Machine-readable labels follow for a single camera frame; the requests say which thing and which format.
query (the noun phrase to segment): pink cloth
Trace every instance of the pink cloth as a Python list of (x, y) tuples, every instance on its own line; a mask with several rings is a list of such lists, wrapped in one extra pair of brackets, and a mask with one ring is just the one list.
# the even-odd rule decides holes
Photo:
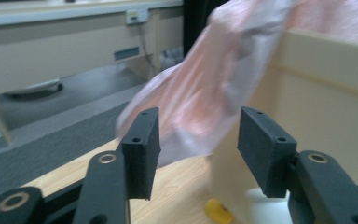
[(141, 111), (159, 107), (158, 167), (212, 153), (252, 96), (292, 0), (231, 0), (209, 18), (185, 60), (152, 80), (117, 120), (123, 136)]

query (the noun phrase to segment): wooden surface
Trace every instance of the wooden surface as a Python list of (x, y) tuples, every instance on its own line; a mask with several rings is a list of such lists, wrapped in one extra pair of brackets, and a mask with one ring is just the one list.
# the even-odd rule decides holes
[[(83, 178), (93, 155), (114, 150), (118, 140), (98, 147), (64, 166), (24, 186), (42, 189), (44, 196)], [(204, 212), (212, 198), (208, 192), (209, 162), (206, 158), (190, 158), (156, 171), (151, 201), (130, 200), (131, 223), (213, 223)]]

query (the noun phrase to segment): floor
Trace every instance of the floor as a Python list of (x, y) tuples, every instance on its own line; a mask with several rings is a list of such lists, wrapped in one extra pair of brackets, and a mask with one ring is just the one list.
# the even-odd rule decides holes
[(62, 84), (62, 91), (0, 95), (0, 111), (13, 136), (9, 145), (0, 139), (0, 153), (127, 103), (145, 80), (119, 63), (65, 77)]

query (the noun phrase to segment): desk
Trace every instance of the desk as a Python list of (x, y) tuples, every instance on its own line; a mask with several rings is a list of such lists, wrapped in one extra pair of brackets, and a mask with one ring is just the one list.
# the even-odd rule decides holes
[[(0, 93), (142, 59), (146, 52), (141, 46), (139, 27), (125, 22), (128, 9), (149, 9), (149, 20), (142, 24), (145, 48), (158, 69), (159, 53), (182, 45), (181, 5), (180, 0), (0, 3)], [(115, 52), (133, 48), (139, 48), (138, 55), (115, 59)], [(1, 119), (0, 132), (10, 141)]]
[[(42, 189), (44, 196), (83, 178), (95, 154), (116, 149), (118, 140), (94, 149), (64, 166), (42, 175), (25, 186)], [(151, 201), (130, 200), (131, 223), (213, 223), (204, 213), (212, 198), (207, 190), (209, 162), (197, 157), (179, 161), (156, 171)]]

